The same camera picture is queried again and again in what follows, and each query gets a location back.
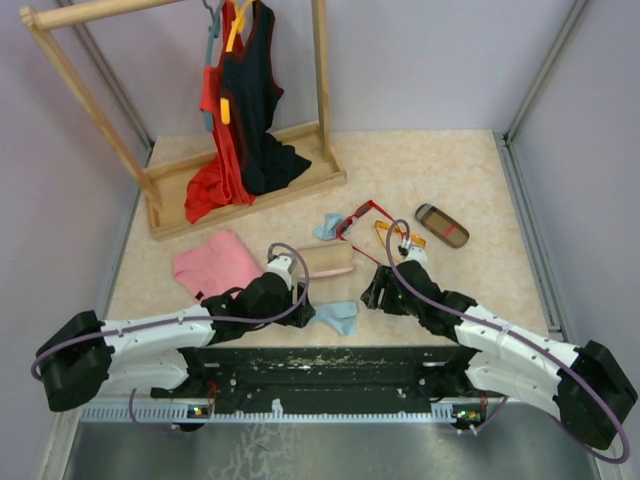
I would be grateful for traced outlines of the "light blue cleaning cloth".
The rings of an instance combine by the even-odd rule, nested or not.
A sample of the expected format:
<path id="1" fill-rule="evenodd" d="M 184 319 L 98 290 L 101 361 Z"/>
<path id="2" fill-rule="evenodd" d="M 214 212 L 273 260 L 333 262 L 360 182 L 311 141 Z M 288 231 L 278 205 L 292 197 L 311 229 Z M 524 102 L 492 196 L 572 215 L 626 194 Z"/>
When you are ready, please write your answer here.
<path id="1" fill-rule="evenodd" d="M 357 329 L 358 306 L 354 301 L 318 305 L 310 325 L 325 325 L 341 336 L 352 336 Z"/>

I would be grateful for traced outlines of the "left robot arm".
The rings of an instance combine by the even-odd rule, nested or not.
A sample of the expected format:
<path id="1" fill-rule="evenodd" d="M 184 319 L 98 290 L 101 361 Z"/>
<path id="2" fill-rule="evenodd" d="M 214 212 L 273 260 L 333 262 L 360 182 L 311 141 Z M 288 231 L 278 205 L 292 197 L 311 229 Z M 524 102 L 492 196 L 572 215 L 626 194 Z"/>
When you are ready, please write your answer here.
<path id="1" fill-rule="evenodd" d="M 174 313 L 111 321 L 80 312 L 37 350 L 31 375 L 53 412 L 135 389 L 194 397 L 208 384 L 197 350 L 270 324 L 303 328 L 314 315 L 306 283 L 266 272 Z"/>

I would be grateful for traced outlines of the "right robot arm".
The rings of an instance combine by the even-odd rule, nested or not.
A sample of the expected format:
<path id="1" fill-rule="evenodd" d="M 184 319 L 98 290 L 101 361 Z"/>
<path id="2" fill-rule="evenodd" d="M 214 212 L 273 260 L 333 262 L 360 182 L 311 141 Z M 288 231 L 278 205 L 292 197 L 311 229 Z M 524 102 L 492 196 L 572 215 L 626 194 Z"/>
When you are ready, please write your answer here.
<path id="1" fill-rule="evenodd" d="M 381 265 L 361 295 L 371 310 L 408 315 L 461 347 L 446 372 L 461 396 L 490 391 L 535 407 L 583 444 L 608 449 L 638 400 L 604 345 L 553 340 L 512 324 L 455 291 L 442 290 L 417 261 Z"/>

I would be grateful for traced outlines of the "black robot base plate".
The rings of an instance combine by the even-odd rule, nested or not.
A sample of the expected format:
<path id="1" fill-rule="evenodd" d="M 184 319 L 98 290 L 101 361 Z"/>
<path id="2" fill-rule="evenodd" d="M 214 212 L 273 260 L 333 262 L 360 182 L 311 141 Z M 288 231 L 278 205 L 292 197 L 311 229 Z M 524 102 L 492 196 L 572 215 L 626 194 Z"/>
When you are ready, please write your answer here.
<path id="1" fill-rule="evenodd" d="M 428 413 L 446 398 L 478 398 L 464 373 L 465 347 L 201 348 L 186 356 L 195 373 L 154 399 L 203 399 L 217 414 Z"/>

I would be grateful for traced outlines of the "pink shirt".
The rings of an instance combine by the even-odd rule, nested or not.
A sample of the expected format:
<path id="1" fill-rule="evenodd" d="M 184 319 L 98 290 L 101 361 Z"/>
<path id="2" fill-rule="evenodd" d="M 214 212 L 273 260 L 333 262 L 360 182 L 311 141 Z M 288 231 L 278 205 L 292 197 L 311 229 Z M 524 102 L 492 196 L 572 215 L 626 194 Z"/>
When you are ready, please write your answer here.
<path id="1" fill-rule="evenodd" d="M 221 230 L 205 244 L 173 259 L 174 279 L 195 301 L 245 288 L 264 273 L 263 268 L 231 230 Z"/>

